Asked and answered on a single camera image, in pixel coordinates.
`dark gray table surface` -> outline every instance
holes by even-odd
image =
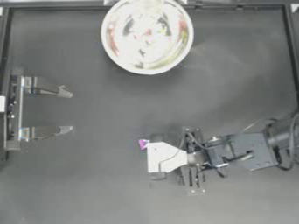
[[[72,99],[25,97],[24,125],[73,125],[65,136],[25,143],[0,172],[1,224],[298,223],[298,168],[227,179],[187,197],[152,183],[136,141],[181,125],[205,137],[294,111],[295,85],[279,10],[193,12],[184,62],[144,77],[109,60],[100,44],[104,11],[17,11],[11,55],[28,75],[65,84]]]

